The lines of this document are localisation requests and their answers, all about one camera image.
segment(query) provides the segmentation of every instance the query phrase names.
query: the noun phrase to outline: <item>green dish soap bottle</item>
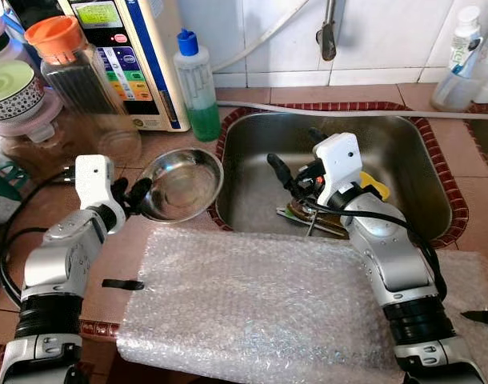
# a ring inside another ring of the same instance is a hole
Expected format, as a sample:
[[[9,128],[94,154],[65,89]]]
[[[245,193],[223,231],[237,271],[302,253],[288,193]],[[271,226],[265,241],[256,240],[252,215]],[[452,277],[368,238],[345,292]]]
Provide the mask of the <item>green dish soap bottle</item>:
[[[215,101],[209,51],[198,45],[196,34],[190,30],[182,29],[177,40],[180,51],[174,55],[173,61],[186,103],[187,116],[194,136],[200,142],[211,142],[219,137],[221,123]]]

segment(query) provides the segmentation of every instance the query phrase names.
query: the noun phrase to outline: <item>metal utensil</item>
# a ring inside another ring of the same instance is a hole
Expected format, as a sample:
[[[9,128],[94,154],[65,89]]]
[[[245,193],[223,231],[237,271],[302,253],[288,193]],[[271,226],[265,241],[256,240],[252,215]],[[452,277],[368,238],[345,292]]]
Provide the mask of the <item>metal utensil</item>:
[[[333,16],[334,16],[334,4],[336,0],[327,0],[326,4],[326,15],[324,21],[322,22],[322,28],[317,31],[315,38],[321,47],[322,58],[330,62],[337,55],[337,48],[334,43],[334,33],[333,33]]]
[[[305,238],[311,236],[311,233],[314,231],[315,223],[317,222],[318,210],[315,210],[314,214],[311,218],[310,228],[308,228],[308,232],[306,232]]]
[[[172,150],[153,160],[139,178],[150,178],[142,213],[156,222],[175,223],[203,212],[217,197],[223,180],[221,162],[197,148]]]
[[[279,216],[283,216],[284,218],[288,218],[289,220],[292,220],[293,222],[299,222],[301,224],[304,224],[305,226],[310,225],[309,222],[307,222],[305,220],[301,220],[296,215],[294,215],[288,209],[288,207],[278,207],[278,208],[276,208],[276,214],[278,214]],[[317,229],[317,230],[321,230],[323,232],[327,232],[328,234],[334,234],[335,236],[338,236],[340,238],[343,238],[346,235],[345,232],[342,232],[341,230],[336,230],[334,228],[329,228],[328,226],[322,226],[320,224],[317,224],[316,221],[317,221],[317,218],[315,218],[315,224],[314,224],[314,228]]]

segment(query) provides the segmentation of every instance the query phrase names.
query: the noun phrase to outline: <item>faucet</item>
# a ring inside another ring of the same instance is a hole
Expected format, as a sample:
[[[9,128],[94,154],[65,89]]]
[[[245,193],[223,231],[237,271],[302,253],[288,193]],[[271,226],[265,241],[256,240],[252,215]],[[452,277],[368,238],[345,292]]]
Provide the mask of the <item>faucet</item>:
[[[326,3],[326,16],[322,22],[322,28],[317,31],[315,38],[321,47],[322,58],[330,62],[337,55],[337,47],[334,44],[334,33],[333,33],[333,15],[334,15],[334,4],[336,0],[327,0]]]

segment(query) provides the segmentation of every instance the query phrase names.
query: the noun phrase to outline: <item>display screen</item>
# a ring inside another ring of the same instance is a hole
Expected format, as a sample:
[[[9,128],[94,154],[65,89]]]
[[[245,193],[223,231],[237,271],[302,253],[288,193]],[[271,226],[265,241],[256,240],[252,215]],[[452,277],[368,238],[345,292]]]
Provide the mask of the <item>display screen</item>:
[[[90,28],[119,28],[122,20],[113,2],[83,2],[72,4],[82,27]]]

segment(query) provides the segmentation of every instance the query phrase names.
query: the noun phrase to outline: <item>bubble wrap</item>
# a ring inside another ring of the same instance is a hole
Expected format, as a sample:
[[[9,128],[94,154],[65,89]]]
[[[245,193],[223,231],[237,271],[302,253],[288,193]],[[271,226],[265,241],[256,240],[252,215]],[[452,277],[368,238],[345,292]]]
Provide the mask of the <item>bubble wrap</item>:
[[[480,255],[440,252],[447,314],[488,377]],[[399,384],[387,320],[348,242],[160,229],[118,336],[124,359],[240,383]]]

